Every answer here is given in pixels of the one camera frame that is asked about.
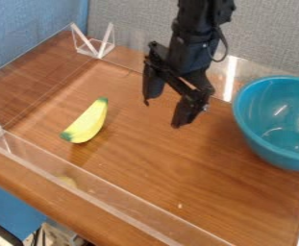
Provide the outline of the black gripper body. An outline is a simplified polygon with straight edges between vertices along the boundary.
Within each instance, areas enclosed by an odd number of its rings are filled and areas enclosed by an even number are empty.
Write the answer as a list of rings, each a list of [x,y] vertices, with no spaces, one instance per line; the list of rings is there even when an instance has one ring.
[[[150,53],[144,63],[150,62],[163,71],[164,85],[168,85],[180,96],[215,93],[206,72],[215,60],[219,39],[219,29],[212,28],[204,33],[172,33],[170,46],[156,41],[150,42]]]

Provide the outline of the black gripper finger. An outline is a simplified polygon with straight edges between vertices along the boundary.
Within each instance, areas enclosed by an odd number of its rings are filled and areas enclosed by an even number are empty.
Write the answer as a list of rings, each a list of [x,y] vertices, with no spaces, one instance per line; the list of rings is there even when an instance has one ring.
[[[150,99],[158,98],[163,92],[166,84],[164,73],[148,61],[144,63],[143,72],[143,97],[144,104],[150,104]]]
[[[211,95],[207,93],[184,94],[176,105],[171,126],[179,128],[191,124],[202,111],[207,110]]]

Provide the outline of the black blue robot arm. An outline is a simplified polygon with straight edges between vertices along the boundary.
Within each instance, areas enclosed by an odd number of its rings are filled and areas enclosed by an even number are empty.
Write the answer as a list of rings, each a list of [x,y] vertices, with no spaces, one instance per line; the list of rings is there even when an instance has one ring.
[[[150,42],[144,59],[143,96],[160,96],[164,85],[182,96],[171,125],[190,124],[207,110],[215,88],[207,78],[211,62],[222,62],[229,45],[220,25],[231,21],[237,9],[234,0],[179,0],[178,16],[172,22],[170,46]]]

